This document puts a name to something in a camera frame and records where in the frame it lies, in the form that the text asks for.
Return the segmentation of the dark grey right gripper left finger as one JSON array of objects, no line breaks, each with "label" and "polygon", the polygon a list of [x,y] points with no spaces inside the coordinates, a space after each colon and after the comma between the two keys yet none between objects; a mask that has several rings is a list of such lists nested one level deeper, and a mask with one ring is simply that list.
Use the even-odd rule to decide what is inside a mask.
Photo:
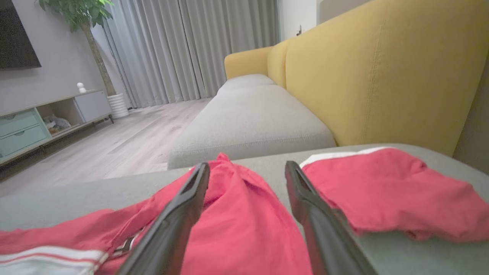
[{"label": "dark grey right gripper left finger", "polygon": [[195,166],[117,275],[180,275],[191,229],[201,217],[209,177],[208,163]]}]

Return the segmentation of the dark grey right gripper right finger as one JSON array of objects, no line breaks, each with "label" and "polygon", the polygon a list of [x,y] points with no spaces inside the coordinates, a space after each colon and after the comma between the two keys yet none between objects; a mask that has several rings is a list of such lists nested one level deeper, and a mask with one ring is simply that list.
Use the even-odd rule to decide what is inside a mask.
[{"label": "dark grey right gripper right finger", "polygon": [[313,275],[378,275],[299,164],[285,164],[288,198],[304,229]]}]

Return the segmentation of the red jersey top white trim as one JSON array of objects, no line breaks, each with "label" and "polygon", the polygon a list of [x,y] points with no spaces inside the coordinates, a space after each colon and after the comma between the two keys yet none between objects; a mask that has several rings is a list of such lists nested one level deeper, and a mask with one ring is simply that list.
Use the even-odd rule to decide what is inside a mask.
[{"label": "red jersey top white trim", "polygon": [[[299,228],[265,180],[222,153],[209,165],[181,275],[313,275]],[[52,227],[0,230],[0,275],[115,274],[192,172],[119,210]]]}]

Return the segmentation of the red Bulls shorts white stripe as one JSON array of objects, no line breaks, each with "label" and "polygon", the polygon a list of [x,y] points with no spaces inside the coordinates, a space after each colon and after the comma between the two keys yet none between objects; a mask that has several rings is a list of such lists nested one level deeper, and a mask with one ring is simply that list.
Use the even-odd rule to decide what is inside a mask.
[{"label": "red Bulls shorts white stripe", "polygon": [[357,235],[401,231],[417,241],[489,241],[489,202],[470,183],[400,149],[316,154],[300,168]]}]

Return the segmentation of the white ribbed plant pot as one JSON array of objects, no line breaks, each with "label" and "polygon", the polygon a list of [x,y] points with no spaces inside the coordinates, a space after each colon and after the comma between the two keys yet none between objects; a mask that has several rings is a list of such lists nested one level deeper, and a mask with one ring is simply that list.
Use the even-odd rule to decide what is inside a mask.
[{"label": "white ribbed plant pot", "polygon": [[111,117],[113,120],[118,120],[130,115],[123,94],[108,96],[107,99],[112,110]]}]

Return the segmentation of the large grey sofa seat cushion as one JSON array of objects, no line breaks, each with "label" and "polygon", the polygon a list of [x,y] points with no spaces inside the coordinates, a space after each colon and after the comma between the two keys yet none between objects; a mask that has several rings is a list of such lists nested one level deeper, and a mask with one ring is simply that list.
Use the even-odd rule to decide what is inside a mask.
[{"label": "large grey sofa seat cushion", "polygon": [[218,94],[171,146],[168,170],[192,167],[224,153],[231,160],[335,147],[329,128],[277,85]]}]

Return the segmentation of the grey teal TV cabinet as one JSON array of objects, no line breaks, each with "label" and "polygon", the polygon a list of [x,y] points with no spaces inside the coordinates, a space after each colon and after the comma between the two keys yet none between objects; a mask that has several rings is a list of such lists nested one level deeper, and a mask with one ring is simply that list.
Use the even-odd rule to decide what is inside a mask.
[{"label": "grey teal TV cabinet", "polygon": [[[102,120],[112,121],[111,113],[105,93],[94,90],[0,114],[0,167],[91,124]],[[43,121],[44,117],[50,115],[68,120],[72,127],[52,135]]]}]

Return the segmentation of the toys in cabinet shelf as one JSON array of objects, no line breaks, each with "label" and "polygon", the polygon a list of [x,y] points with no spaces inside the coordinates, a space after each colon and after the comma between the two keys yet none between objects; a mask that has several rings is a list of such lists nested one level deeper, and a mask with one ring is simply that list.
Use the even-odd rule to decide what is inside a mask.
[{"label": "toys in cabinet shelf", "polygon": [[48,131],[54,135],[72,127],[68,120],[55,115],[46,116],[42,119]]}]

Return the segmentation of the wide yellow sofa back cushion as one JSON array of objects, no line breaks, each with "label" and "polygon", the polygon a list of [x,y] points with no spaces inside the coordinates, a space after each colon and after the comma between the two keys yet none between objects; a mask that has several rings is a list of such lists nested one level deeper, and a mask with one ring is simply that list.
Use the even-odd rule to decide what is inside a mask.
[{"label": "wide yellow sofa back cushion", "polygon": [[487,0],[371,0],[287,43],[286,88],[337,146],[452,157],[488,52]]}]

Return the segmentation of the small grey sofa seat cushion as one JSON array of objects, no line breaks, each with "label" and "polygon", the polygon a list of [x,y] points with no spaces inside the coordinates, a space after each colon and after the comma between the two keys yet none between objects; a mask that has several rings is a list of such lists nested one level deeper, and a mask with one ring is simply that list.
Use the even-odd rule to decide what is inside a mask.
[{"label": "small grey sofa seat cushion", "polygon": [[219,89],[217,94],[223,94],[235,89],[252,88],[258,86],[276,85],[268,76],[263,74],[248,74],[227,80]]}]

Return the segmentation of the narrow yellow sofa back cushion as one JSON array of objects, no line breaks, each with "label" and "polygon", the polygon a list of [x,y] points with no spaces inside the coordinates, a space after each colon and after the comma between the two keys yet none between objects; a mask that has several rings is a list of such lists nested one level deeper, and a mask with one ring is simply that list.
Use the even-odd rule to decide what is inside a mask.
[{"label": "narrow yellow sofa back cushion", "polygon": [[295,38],[274,45],[267,56],[267,75],[278,86],[287,89],[286,56],[288,47]]}]

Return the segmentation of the grey pleated curtain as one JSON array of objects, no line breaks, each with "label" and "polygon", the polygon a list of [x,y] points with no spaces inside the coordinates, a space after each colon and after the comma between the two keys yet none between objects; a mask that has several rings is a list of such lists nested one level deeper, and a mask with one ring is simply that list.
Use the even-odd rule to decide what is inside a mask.
[{"label": "grey pleated curtain", "polygon": [[129,108],[213,97],[227,55],[280,40],[277,0],[111,1],[92,31]]}]

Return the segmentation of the yellow sofa end back cushion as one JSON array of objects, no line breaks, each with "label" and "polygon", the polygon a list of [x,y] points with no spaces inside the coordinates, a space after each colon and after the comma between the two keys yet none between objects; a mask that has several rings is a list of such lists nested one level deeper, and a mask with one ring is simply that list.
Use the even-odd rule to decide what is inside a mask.
[{"label": "yellow sofa end back cushion", "polygon": [[225,57],[226,79],[251,75],[268,75],[268,54],[272,47],[252,49],[229,54]]}]

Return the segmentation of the green indoor tree plant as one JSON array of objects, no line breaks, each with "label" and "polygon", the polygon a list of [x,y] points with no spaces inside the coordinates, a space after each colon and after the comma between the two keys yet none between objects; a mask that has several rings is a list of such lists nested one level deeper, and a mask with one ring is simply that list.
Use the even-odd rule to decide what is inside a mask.
[{"label": "green indoor tree plant", "polygon": [[35,0],[42,10],[51,10],[63,16],[71,33],[82,30],[96,61],[100,75],[104,82],[107,96],[116,95],[115,87],[111,81],[108,70],[103,61],[100,49],[93,36],[92,28],[104,26],[107,19],[112,19],[108,10],[113,6],[113,0]]}]

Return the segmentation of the black wall television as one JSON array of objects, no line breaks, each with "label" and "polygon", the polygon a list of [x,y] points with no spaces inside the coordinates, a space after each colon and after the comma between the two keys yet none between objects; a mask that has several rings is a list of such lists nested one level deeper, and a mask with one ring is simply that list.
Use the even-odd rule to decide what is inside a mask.
[{"label": "black wall television", "polygon": [[0,0],[0,70],[40,67],[12,0]]}]

